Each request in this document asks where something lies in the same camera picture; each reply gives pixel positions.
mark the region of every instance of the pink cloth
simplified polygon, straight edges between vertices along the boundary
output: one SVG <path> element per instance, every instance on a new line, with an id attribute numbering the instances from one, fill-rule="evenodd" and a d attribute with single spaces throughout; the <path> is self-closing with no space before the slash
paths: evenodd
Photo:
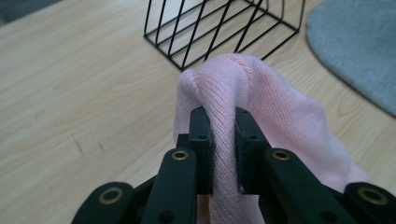
<path id="1" fill-rule="evenodd" d="M 263 223 L 257 196 L 238 192 L 234 155 L 235 107 L 250 111 L 272 147 L 296 153 L 321 183 L 344 191 L 368 175 L 329 130 L 320 104 L 294 89 L 259 59 L 226 54 L 183 72 L 177 87 L 174 137 L 188 133 L 190 112 L 203 106 L 217 148 L 213 195 L 198 198 L 197 223 Z"/>

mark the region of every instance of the blue-gray mat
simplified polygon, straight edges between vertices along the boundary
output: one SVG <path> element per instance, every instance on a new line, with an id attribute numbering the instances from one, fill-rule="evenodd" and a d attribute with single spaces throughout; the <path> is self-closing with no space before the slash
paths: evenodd
<path id="1" fill-rule="evenodd" d="M 306 25 L 325 66 L 396 117 L 396 0 L 327 0 Z"/>

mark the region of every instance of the pink knitted fabric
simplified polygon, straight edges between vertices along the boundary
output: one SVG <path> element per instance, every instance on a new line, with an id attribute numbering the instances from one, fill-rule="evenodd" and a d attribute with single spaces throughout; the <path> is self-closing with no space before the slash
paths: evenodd
<path id="1" fill-rule="evenodd" d="M 197 223 L 263 223 L 258 197 L 241 195 L 237 188 L 236 106 L 250 111 L 272 147 L 296 153 L 321 183 L 343 191 L 347 183 L 368 180 L 329 130 L 322 106 L 259 59 L 226 54 L 183 72 L 177 88 L 175 139 L 189 132 L 190 112 L 201 105 L 217 147 L 214 192 L 198 198 Z"/>

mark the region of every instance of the wooden table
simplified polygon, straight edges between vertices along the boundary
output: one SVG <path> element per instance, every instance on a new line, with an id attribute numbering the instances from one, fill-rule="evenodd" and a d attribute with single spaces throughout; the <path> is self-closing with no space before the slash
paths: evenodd
<path id="1" fill-rule="evenodd" d="M 179 71 L 143 39 L 146 10 L 64 0 L 0 28 L 0 223 L 67 223 L 98 186 L 157 173 L 175 145 Z M 396 120 L 327 71 L 304 29 L 267 62 L 324 104 L 353 160 L 396 194 Z"/>

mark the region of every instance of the pink garment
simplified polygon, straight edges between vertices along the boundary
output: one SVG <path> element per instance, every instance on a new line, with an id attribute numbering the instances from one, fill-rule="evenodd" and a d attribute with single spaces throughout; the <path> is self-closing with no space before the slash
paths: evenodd
<path id="1" fill-rule="evenodd" d="M 250 111 L 272 147 L 293 151 L 321 183 L 344 191 L 367 181 L 329 130 L 320 104 L 252 56 L 226 54 L 183 72 L 177 87 L 174 137 L 188 133 L 190 112 L 203 106 L 214 132 L 213 195 L 198 198 L 197 223 L 263 223 L 257 196 L 241 195 L 234 155 L 235 107 Z"/>

